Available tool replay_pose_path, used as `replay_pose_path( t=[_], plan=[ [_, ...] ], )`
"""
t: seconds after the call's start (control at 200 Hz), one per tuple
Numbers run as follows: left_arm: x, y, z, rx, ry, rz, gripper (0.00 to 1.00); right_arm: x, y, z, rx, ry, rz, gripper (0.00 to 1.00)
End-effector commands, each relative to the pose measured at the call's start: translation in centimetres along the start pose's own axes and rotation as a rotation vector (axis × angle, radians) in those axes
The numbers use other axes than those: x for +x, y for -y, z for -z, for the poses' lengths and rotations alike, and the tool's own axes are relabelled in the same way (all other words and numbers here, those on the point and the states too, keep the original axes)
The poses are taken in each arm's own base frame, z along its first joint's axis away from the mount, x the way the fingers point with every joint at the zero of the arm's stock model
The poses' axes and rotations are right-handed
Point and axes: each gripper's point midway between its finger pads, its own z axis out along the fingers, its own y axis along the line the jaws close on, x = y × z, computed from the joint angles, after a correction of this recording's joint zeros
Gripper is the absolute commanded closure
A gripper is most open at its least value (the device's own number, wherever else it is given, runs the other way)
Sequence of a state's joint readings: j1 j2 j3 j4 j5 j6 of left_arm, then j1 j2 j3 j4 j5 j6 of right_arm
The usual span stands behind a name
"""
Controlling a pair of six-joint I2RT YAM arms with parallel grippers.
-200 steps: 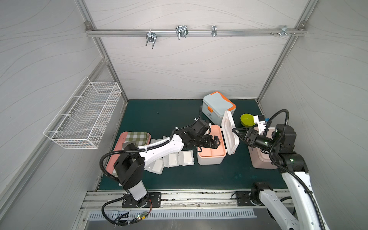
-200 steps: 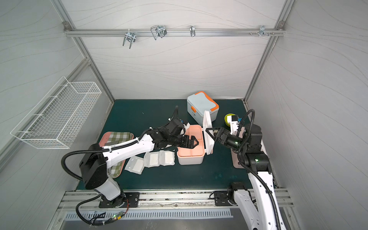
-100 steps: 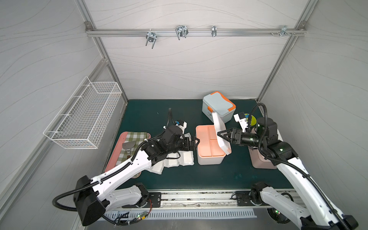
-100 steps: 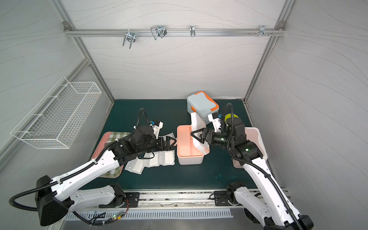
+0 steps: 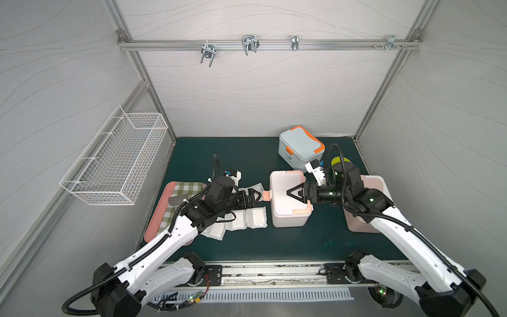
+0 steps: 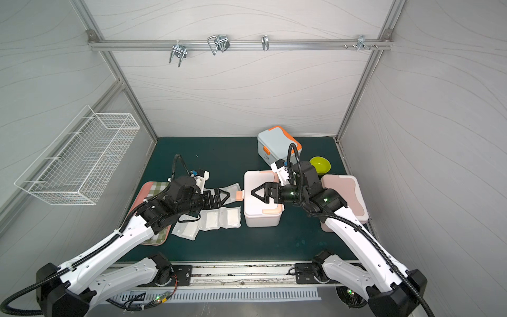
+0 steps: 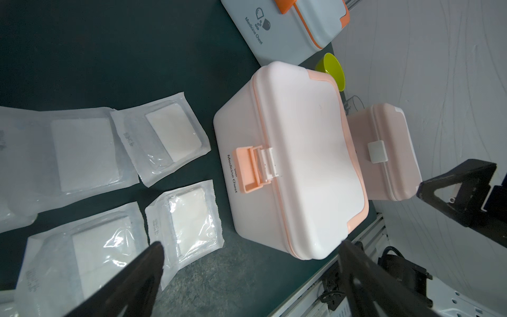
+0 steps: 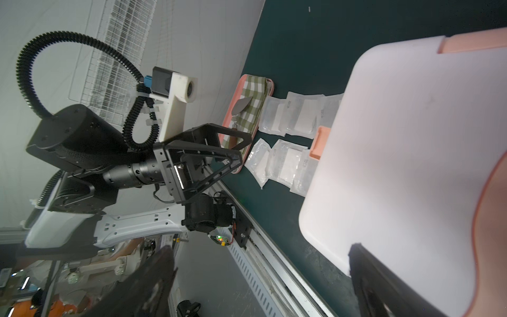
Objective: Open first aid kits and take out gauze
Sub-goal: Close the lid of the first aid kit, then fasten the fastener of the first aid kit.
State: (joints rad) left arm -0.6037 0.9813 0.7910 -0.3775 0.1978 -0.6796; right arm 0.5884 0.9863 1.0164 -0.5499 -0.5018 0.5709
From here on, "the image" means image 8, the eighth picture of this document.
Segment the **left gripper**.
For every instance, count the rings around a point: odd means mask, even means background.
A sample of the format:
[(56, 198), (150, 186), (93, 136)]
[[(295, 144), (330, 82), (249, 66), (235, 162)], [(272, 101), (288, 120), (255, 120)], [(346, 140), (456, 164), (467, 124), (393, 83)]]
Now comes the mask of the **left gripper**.
[[(225, 136), (235, 145), (223, 145)], [(247, 132), (203, 124), (155, 144), (139, 161), (117, 165), (103, 177), (118, 189), (164, 184), (175, 203), (187, 204), (236, 170), (242, 163), (239, 150), (251, 143)]]

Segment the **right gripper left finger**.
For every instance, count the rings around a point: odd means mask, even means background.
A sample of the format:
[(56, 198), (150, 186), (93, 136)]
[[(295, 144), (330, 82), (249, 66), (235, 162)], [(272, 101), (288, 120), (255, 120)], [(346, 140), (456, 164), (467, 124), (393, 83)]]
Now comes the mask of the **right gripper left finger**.
[(174, 251), (164, 246), (84, 315), (169, 316), (176, 272)]

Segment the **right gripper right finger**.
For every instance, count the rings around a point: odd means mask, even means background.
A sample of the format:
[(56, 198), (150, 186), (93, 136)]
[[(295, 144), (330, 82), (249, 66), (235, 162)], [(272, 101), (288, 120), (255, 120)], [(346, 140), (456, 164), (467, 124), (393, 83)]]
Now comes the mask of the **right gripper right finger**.
[(349, 266), (361, 316), (444, 316), (363, 245), (351, 246)]

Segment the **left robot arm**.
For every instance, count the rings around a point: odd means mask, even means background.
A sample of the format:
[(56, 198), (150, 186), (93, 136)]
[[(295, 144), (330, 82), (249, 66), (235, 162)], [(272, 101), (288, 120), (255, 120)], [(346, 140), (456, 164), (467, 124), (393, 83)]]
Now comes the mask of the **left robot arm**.
[[(38, 98), (32, 80), (36, 58), (53, 44), (70, 42), (109, 55), (135, 79), (135, 101), (122, 130), (85, 105), (52, 114)], [(160, 67), (143, 76), (112, 46), (68, 31), (31, 40), (18, 56), (16, 75), (23, 98), (40, 118), (26, 150), (58, 169), (26, 222), (28, 250), (100, 250), (144, 236), (235, 226), (231, 202), (207, 190), (243, 165), (242, 150), (252, 136), (216, 124), (184, 129), (186, 107), (196, 93), (194, 78)], [(105, 214), (120, 190), (149, 185), (165, 187), (169, 204), (182, 211)]]

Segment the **white box peach handle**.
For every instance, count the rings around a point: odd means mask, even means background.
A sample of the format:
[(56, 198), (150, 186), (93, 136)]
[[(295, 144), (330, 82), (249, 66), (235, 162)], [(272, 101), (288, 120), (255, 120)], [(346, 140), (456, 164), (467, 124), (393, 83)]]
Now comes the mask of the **white box peach handle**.
[(506, 29), (361, 55), (299, 226), (349, 277), (361, 244), (444, 316), (505, 316)]

